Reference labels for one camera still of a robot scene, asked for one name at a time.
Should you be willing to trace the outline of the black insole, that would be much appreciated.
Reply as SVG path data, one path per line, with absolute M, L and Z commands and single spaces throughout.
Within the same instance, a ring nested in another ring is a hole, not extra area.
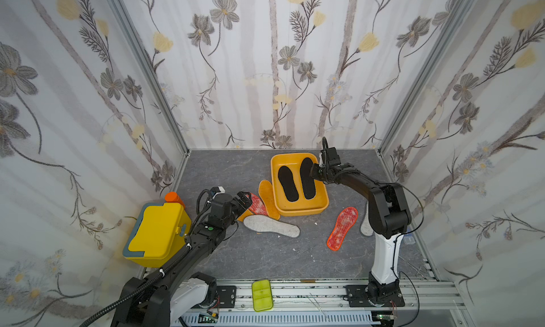
M 312 178 L 313 165 L 313 160 L 305 157 L 299 168 L 302 190 L 306 200 L 311 200 L 316 196 L 315 180 Z
M 299 200 L 299 192 L 295 185 L 293 173 L 288 166 L 281 166 L 278 170 L 278 180 L 285 193 L 285 198 L 289 202 L 296 202 Z

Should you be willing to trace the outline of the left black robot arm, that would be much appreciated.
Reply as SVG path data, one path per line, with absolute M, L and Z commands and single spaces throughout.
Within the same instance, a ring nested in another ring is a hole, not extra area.
M 211 255 L 222 243 L 227 228 L 252 205 L 251 193 L 240 191 L 233 197 L 221 193 L 219 187 L 204 190 L 207 201 L 185 237 L 185 244 L 162 267 L 143 279 L 132 278 L 123 287 L 120 299 L 98 311 L 82 323 L 90 326 L 110 311 L 115 314 L 112 326 L 170 326 L 188 309 L 211 304 L 218 299 L 216 280 L 200 273 L 188 277 L 190 271 Z

